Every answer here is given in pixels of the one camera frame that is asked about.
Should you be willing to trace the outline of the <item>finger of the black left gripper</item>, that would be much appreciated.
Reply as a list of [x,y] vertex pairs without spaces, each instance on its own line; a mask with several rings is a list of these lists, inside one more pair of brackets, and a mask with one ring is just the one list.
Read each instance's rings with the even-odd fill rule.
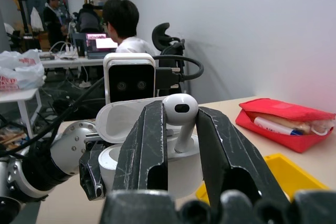
[[80,185],[89,201],[101,200],[105,197],[106,188],[98,161],[104,149],[103,143],[91,143],[79,160]]

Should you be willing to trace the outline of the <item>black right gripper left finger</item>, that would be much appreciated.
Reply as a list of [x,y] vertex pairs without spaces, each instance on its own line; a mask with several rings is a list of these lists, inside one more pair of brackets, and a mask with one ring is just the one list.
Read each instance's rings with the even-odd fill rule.
[[113,190],[168,190],[166,114],[162,101],[146,105],[121,146]]

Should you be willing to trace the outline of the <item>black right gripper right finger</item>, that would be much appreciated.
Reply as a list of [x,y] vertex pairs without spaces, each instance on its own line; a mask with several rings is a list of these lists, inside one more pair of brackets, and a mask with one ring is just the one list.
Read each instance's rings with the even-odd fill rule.
[[196,129],[203,178],[210,204],[218,205],[221,194],[237,190],[251,201],[288,199],[259,150],[221,111],[199,108]]

